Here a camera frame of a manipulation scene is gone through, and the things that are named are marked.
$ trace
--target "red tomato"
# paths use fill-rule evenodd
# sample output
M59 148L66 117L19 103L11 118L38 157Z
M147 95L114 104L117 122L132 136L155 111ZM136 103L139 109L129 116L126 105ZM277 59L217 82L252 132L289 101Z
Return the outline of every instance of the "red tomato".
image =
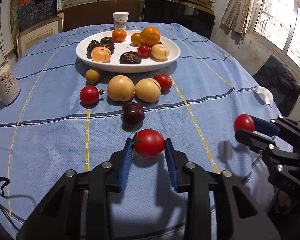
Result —
M160 84L162 92L168 91L172 86L171 78L166 74L155 75L154 79Z
M254 131L254 122L250 115L248 114L240 114L234 120L233 124L234 132L240 129L244 129L250 132Z
M163 151L164 144L165 140L161 133L152 129L144 129L137 133L134 149L141 156L155 157Z
M151 49L149 46L143 44L138 48L138 54L140 57L149 57L151 54Z
M85 105L92 105L99 100L99 95L102 95L104 90L98 91L95 86L86 86L80 91L80 100Z

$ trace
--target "picture frame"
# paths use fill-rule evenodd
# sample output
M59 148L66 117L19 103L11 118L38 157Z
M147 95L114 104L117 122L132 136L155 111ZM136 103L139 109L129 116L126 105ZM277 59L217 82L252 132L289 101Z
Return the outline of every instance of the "picture frame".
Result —
M63 19L56 15L20 32L17 35L18 58L41 39L63 32Z

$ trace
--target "black cable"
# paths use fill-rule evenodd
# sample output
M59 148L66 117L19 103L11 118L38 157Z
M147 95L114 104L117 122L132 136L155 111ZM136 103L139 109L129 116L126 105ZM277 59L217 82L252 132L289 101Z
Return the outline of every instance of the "black cable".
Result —
M3 189L8 186L10 184L10 180L8 178L5 178L5 177L0 177L0 182L4 182L2 185L1 185L1 193L0 193L0 196L3 197L3 198L7 198L5 195L4 195L4 191ZM0 210L1 212L4 214L4 216L7 218L7 220L9 221L9 223L17 230L19 231L19 228L15 225L15 223L12 221L12 219L6 214L5 210L4 210L4 206L2 206L0 204Z

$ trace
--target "dark purple fruit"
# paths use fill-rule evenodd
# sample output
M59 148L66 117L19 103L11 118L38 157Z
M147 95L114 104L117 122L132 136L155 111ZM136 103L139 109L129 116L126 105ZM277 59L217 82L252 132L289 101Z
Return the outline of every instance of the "dark purple fruit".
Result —
M92 40L90 42L89 46L87 47L87 54L89 57L91 57L91 52L93 51L93 49L98 46L100 46L100 43L98 41Z
M145 118L143 106L138 103L126 103L123 105L122 111L122 122L129 127L140 124Z
M129 51L120 56L119 62L120 64L140 64L141 57L137 52Z
M109 43L113 43L114 44L114 39L112 37L104 37L100 40L100 44L109 44Z
M106 47L107 49L109 49L111 51L111 54L114 53L114 43L105 43L100 45L101 47Z

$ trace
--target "beverage can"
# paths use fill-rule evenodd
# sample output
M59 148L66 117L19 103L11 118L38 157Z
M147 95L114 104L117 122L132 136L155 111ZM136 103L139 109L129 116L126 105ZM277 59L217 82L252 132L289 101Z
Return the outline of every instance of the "beverage can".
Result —
M20 87L7 62L0 65L0 99L5 105L10 104L19 94Z

